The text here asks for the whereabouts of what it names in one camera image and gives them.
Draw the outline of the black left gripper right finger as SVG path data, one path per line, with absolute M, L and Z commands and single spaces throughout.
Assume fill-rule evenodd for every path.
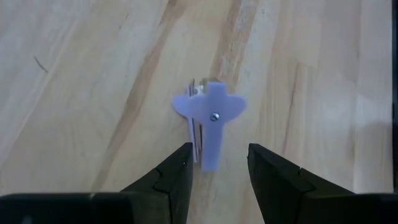
M 354 194 L 260 144 L 249 144 L 248 169 L 266 224 L 331 224 L 326 199 Z

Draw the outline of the black table frame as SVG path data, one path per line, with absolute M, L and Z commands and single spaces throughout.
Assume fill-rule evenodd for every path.
M 398 194 L 398 0 L 392 3 L 392 163 L 394 192 Z

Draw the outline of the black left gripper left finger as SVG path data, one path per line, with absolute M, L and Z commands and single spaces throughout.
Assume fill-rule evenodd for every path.
M 122 193 L 131 194 L 133 224 L 186 224 L 193 185 L 193 144 L 186 142 Z

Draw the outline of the purple staple remover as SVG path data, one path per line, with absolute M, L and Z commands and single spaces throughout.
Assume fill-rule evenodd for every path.
M 228 93 L 224 82 L 191 81 L 186 92 L 172 98 L 174 110 L 188 121 L 193 160 L 203 172 L 218 169 L 224 126 L 247 106 L 243 96 Z

